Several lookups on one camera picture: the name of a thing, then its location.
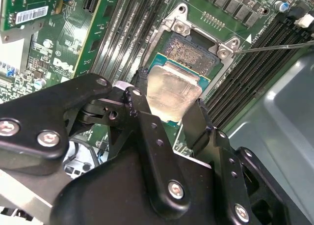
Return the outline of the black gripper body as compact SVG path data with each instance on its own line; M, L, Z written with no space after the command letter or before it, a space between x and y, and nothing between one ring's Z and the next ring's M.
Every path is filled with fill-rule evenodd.
M70 182L57 196L52 225L229 225L231 214L217 204L214 171L175 155L191 192L190 209L167 220L152 208L139 155L127 150Z

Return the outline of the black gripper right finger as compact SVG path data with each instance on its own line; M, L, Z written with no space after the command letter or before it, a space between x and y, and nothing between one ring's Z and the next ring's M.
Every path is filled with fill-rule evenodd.
M183 116L186 143L194 158L213 169L214 209L220 225L285 225L282 189L255 154L234 150L213 126L202 99Z

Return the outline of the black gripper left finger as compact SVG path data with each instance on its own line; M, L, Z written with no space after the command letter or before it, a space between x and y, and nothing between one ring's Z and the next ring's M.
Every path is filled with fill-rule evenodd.
M190 207L190 192L158 116L134 87L120 90L87 74L1 104L0 119L17 130L0 135L0 167L31 175L50 175L61 166L69 139L92 125L120 131L110 147L138 151L149 201L164 219L174 220Z

